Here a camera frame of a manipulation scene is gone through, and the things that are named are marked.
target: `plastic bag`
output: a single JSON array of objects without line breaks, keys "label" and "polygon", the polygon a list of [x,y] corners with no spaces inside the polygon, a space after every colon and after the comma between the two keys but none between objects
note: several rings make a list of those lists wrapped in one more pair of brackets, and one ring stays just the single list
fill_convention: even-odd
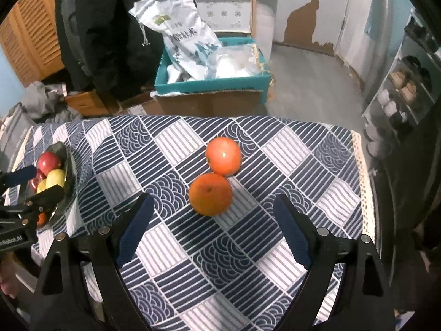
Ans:
[{"label": "plastic bag", "polygon": [[222,44],[200,18],[193,0],[141,0],[129,13],[162,33],[166,51],[178,70],[204,79],[208,56]]},{"label": "plastic bag", "polygon": [[261,74],[256,44],[220,47],[207,59],[206,79],[250,77]]}]

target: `metal bolt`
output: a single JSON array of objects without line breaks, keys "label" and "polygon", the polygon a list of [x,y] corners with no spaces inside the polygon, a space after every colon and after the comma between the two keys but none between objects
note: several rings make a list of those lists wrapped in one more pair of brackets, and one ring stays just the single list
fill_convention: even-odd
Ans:
[{"label": "metal bolt", "polygon": [[318,235],[326,236],[329,234],[329,231],[326,228],[318,228],[317,233]]},{"label": "metal bolt", "polygon": [[361,241],[362,241],[363,243],[369,244],[369,243],[370,243],[370,238],[369,238],[369,236],[367,236],[366,234],[362,234],[362,235],[361,235]]},{"label": "metal bolt", "polygon": [[61,240],[64,240],[65,237],[66,237],[66,233],[60,233],[60,234],[57,234],[57,235],[55,236],[55,240],[56,240],[56,241],[61,241]]},{"label": "metal bolt", "polygon": [[100,229],[98,229],[98,232],[101,235],[106,235],[109,231],[110,231],[110,227],[107,225],[104,225],[104,226],[100,227]]}]

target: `wooden louvered door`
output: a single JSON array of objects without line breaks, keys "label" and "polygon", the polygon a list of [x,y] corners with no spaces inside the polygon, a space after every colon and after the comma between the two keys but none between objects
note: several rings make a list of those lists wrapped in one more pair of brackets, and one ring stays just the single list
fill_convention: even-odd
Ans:
[{"label": "wooden louvered door", "polygon": [[25,87],[63,69],[55,1],[18,0],[0,26],[0,43]]}]

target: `checkered tablecloth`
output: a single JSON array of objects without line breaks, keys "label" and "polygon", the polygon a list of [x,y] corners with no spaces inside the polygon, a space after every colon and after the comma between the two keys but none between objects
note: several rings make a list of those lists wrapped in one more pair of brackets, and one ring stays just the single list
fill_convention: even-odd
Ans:
[{"label": "checkered tablecloth", "polygon": [[[217,136],[239,143],[243,164],[229,178],[231,207],[208,218],[193,211],[188,188],[209,172],[204,153]],[[155,214],[120,270],[146,320],[169,331],[272,330],[305,275],[273,217],[274,197],[284,193],[317,227],[356,238],[363,218],[353,139],[340,127],[255,116],[119,116],[33,127],[18,167],[57,141],[76,165],[71,206],[33,248],[45,257],[57,233],[111,224],[146,191]],[[7,202],[17,197],[12,188]],[[336,266],[316,322],[327,319],[341,274]]]}]

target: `hand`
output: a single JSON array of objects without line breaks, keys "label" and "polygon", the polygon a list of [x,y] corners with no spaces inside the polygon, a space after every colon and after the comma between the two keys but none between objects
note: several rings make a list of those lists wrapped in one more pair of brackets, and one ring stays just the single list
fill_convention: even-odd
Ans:
[{"label": "hand", "polygon": [[5,295],[15,299],[18,294],[18,280],[12,255],[12,252],[4,254],[0,261],[0,287]]}]

